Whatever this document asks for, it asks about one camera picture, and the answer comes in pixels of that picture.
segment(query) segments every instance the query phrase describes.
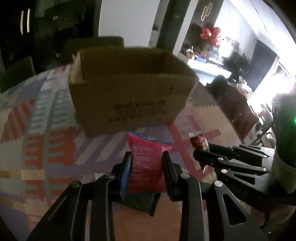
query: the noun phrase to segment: red candy package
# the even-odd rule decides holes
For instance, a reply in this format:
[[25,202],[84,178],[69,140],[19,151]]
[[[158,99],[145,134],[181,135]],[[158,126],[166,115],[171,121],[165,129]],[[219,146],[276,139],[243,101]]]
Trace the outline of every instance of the red candy package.
[[149,140],[129,131],[128,146],[132,153],[128,193],[166,192],[162,154],[171,149],[172,145]]

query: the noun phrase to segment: patterned tablecloth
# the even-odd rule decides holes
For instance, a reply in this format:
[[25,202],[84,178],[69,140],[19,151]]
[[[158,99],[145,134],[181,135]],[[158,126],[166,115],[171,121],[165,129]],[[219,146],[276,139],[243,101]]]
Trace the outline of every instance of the patterned tablecloth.
[[[26,240],[72,181],[93,181],[94,173],[111,171],[129,150],[127,131],[93,139],[85,136],[75,119],[67,84],[69,69],[43,72],[0,95],[0,215],[20,241]],[[172,142],[172,161],[198,180],[211,183],[213,169],[203,173],[192,157],[188,133],[194,130],[203,130],[215,144],[240,143],[200,83],[173,123],[135,131]],[[178,240],[181,203],[172,203],[162,194],[153,218],[114,203],[113,217],[116,240]]]

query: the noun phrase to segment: door handle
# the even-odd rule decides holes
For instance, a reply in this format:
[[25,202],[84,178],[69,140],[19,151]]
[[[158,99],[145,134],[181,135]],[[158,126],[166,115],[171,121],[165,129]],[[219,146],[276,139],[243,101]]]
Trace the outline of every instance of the door handle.
[[213,3],[210,2],[207,9],[207,14],[206,14],[207,17],[210,15],[212,7],[213,7]]
[[28,8],[28,15],[27,15],[27,32],[30,32],[30,14],[31,14],[31,9]]
[[20,32],[22,35],[24,35],[23,22],[24,22],[24,10],[22,10],[22,13],[20,15]]
[[203,12],[202,12],[202,16],[201,16],[201,20],[202,20],[202,22],[205,20],[205,17],[206,17],[206,15],[207,15],[207,13],[205,12],[206,10],[207,10],[207,8],[208,8],[208,6],[205,6],[204,7],[204,10],[203,10]]

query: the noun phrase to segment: cardboard box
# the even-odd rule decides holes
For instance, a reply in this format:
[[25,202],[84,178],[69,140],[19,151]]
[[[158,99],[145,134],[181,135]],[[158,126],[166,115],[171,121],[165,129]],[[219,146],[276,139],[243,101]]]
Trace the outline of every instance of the cardboard box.
[[88,137],[173,121],[196,85],[172,54],[149,48],[86,48],[69,74],[77,118]]

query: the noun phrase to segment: silver screw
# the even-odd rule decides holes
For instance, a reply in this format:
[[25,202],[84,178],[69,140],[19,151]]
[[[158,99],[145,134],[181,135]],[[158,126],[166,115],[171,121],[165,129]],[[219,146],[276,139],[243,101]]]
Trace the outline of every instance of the silver screw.
[[114,175],[113,173],[106,173],[106,174],[105,174],[105,177],[106,177],[107,179],[112,179],[113,177],[115,177],[115,175]]
[[223,182],[221,181],[215,181],[214,184],[216,187],[219,187],[219,188],[223,186]]
[[183,178],[183,179],[188,179],[189,177],[190,177],[189,174],[186,172],[181,174],[181,178]]
[[77,188],[77,187],[79,187],[80,186],[80,182],[79,181],[74,181],[73,183],[72,183],[72,187],[74,187],[74,188]]

